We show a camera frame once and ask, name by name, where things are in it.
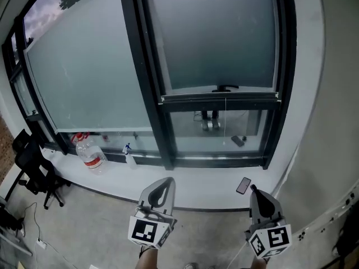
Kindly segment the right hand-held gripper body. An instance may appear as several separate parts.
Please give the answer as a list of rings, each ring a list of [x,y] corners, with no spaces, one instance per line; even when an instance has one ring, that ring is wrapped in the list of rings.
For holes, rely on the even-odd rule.
[[[291,225],[283,217],[251,225],[245,237],[258,259],[282,254],[292,245]]]

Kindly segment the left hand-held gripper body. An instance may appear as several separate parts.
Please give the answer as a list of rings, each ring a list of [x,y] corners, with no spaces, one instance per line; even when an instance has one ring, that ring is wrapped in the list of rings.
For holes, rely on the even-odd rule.
[[[157,207],[146,200],[139,201],[135,214],[130,217],[128,239],[138,245],[160,249],[177,222],[172,215],[173,205],[173,199]]]

